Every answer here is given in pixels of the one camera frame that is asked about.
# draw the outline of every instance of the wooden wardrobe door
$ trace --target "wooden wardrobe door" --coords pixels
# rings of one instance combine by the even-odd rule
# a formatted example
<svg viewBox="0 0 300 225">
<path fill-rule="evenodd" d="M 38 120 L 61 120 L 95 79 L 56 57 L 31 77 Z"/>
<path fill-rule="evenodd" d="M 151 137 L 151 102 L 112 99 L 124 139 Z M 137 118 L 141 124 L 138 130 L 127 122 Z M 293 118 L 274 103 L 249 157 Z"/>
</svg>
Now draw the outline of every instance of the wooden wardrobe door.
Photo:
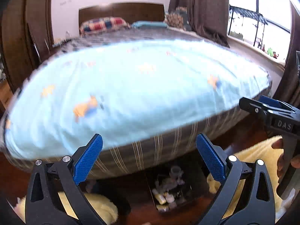
<svg viewBox="0 0 300 225">
<path fill-rule="evenodd" d="M 22 85 L 34 69 L 26 46 L 25 2 L 26 0 L 10 0 L 1 19 L 3 64 L 13 92 Z"/>
<path fill-rule="evenodd" d="M 27 0 L 25 19 L 39 56 L 43 60 L 45 55 L 49 54 L 53 44 L 51 0 Z"/>
</svg>

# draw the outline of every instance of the curtain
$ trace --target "curtain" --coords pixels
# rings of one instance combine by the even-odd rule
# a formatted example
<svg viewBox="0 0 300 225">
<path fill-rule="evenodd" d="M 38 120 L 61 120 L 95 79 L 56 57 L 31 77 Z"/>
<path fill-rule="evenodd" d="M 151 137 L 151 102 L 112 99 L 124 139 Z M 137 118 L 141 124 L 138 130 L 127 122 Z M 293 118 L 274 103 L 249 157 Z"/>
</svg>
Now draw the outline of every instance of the curtain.
<svg viewBox="0 0 300 225">
<path fill-rule="evenodd" d="M 229 47 L 227 43 L 229 0 L 170 0 L 169 13 L 178 6 L 187 7 L 193 31 Z"/>
<path fill-rule="evenodd" d="M 300 12 L 292 2 L 292 26 L 289 52 L 286 57 L 284 74 L 274 94 L 274 99 L 300 107 L 299 60 L 300 60 Z"/>
</svg>

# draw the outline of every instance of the finger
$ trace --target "finger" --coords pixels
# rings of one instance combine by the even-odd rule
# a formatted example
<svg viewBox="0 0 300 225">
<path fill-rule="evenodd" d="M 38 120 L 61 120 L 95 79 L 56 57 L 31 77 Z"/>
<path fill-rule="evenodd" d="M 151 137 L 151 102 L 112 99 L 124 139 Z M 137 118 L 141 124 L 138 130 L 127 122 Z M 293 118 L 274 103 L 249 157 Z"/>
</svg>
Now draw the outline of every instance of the finger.
<svg viewBox="0 0 300 225">
<path fill-rule="evenodd" d="M 277 177 L 280 178 L 282 175 L 283 175 L 283 170 L 280 170 L 280 171 L 277 170 Z"/>
<path fill-rule="evenodd" d="M 279 139 L 272 144 L 273 149 L 283 149 L 283 140 Z"/>
<path fill-rule="evenodd" d="M 292 160 L 291 160 L 291 165 L 294 168 L 300 168 L 300 155 L 295 156 Z"/>
<path fill-rule="evenodd" d="M 277 170 L 281 171 L 283 169 L 283 166 L 284 166 L 284 157 L 283 157 L 283 153 L 282 153 L 277 161 Z"/>
</svg>

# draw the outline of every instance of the cartoon print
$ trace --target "cartoon print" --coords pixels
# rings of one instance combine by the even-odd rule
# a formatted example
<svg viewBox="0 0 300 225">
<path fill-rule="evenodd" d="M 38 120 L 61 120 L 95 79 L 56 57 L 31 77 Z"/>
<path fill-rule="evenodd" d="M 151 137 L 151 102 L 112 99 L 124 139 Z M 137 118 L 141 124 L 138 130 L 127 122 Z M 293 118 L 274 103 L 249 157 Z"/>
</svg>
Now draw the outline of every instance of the cartoon print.
<svg viewBox="0 0 300 225">
<path fill-rule="evenodd" d="M 138 66 L 138 69 L 140 71 L 140 73 L 153 73 L 154 71 L 156 71 L 156 66 L 155 65 L 151 65 L 148 63 L 144 63 L 143 65 Z"/>
<path fill-rule="evenodd" d="M 87 65 L 88 67 L 93 67 L 93 66 L 96 65 L 96 62 L 95 62 L 95 61 L 93 61 L 93 62 L 88 62 L 88 63 L 86 63 L 86 65 Z"/>
<path fill-rule="evenodd" d="M 219 78 L 214 77 L 213 75 L 210 75 L 210 78 L 207 80 L 207 82 L 214 88 L 214 90 L 221 86 L 221 82 L 219 81 Z"/>
<path fill-rule="evenodd" d="M 174 53 L 174 52 L 170 52 L 170 51 L 166 51 L 166 55 L 167 56 L 176 56 L 176 53 Z"/>
<path fill-rule="evenodd" d="M 47 88 L 43 88 L 43 92 L 41 93 L 41 97 L 45 98 L 48 97 L 49 94 L 52 95 L 52 91 L 55 89 L 54 85 L 50 85 Z"/>
<path fill-rule="evenodd" d="M 86 117 L 94 114 L 97 111 L 98 105 L 99 104 L 95 96 L 91 96 L 90 100 L 86 103 L 76 105 L 73 109 L 75 121 L 78 122 L 79 117 Z"/>
<path fill-rule="evenodd" d="M 5 128 L 10 129 L 10 127 L 11 127 L 11 121 L 9 119 L 7 119 L 6 123 L 5 123 Z"/>
</svg>

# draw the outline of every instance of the pillow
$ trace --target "pillow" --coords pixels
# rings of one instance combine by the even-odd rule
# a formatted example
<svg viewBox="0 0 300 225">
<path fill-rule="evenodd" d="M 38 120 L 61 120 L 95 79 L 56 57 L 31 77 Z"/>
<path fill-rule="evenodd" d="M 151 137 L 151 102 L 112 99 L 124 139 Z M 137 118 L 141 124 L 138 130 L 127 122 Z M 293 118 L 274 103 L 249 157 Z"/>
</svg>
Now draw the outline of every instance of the pillow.
<svg viewBox="0 0 300 225">
<path fill-rule="evenodd" d="M 167 24 L 165 22 L 157 22 L 157 21 L 136 21 L 131 25 L 132 28 L 151 28 L 151 27 L 161 27 L 167 28 Z"/>
<path fill-rule="evenodd" d="M 166 23 L 171 27 L 192 31 L 186 7 L 177 7 L 174 12 L 166 14 Z"/>
<path fill-rule="evenodd" d="M 130 28 L 130 25 L 122 18 L 105 17 L 83 22 L 79 31 L 81 36 L 85 36 L 99 32 L 117 31 L 121 28 Z"/>
</svg>

